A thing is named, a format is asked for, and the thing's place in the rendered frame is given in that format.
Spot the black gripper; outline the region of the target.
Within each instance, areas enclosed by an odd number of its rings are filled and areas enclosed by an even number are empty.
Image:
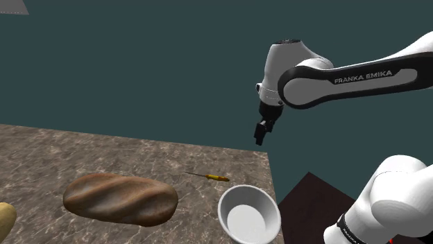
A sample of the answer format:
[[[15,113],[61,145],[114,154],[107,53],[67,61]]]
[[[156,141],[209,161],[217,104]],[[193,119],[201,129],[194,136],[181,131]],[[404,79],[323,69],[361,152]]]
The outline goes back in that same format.
[[[255,127],[255,144],[261,146],[264,137],[267,133],[271,133],[275,122],[280,118],[283,111],[282,105],[268,105],[260,102],[259,113],[262,115],[262,120]]]

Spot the white bowl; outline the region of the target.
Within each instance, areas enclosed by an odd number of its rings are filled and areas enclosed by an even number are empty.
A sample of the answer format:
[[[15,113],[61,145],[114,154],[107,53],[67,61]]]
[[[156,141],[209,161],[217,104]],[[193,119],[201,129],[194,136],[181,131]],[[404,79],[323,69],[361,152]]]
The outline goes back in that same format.
[[[280,210],[264,190],[233,186],[219,199],[220,225],[236,244],[271,244],[281,230]]]

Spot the dark robot stand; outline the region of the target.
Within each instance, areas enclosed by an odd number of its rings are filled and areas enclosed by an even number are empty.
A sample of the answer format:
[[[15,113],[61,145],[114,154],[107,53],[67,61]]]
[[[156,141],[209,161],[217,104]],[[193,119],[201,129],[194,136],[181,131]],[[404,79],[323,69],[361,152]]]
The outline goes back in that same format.
[[[312,173],[307,173],[278,205],[285,244],[325,244],[325,229],[355,200]]]

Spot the brown bread loaf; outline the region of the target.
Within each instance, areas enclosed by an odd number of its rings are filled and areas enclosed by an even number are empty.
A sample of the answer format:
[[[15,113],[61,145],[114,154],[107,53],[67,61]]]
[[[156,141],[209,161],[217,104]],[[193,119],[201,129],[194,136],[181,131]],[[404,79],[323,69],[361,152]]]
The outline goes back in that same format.
[[[94,173],[74,180],[62,201],[65,209],[77,216],[153,227],[174,215],[178,194],[171,185],[157,180]]]

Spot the yellow potato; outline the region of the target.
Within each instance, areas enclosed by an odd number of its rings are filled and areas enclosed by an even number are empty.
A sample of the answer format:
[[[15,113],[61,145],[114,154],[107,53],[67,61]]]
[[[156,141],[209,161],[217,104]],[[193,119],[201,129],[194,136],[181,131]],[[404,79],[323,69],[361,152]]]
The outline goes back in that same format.
[[[16,209],[6,202],[0,202],[0,244],[9,235],[17,218]]]

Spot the yellow handled screwdriver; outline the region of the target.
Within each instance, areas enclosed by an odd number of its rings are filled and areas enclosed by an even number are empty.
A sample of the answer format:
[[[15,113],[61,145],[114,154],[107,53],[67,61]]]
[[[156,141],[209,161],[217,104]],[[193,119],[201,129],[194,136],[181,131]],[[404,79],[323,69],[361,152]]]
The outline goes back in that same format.
[[[199,177],[205,177],[208,180],[215,180],[215,181],[221,181],[221,182],[229,182],[230,179],[224,176],[218,176],[218,175],[203,175],[203,174],[198,174],[198,173],[190,173],[187,171],[184,171],[184,173],[190,174],[190,175],[195,175],[195,176],[199,176]]]

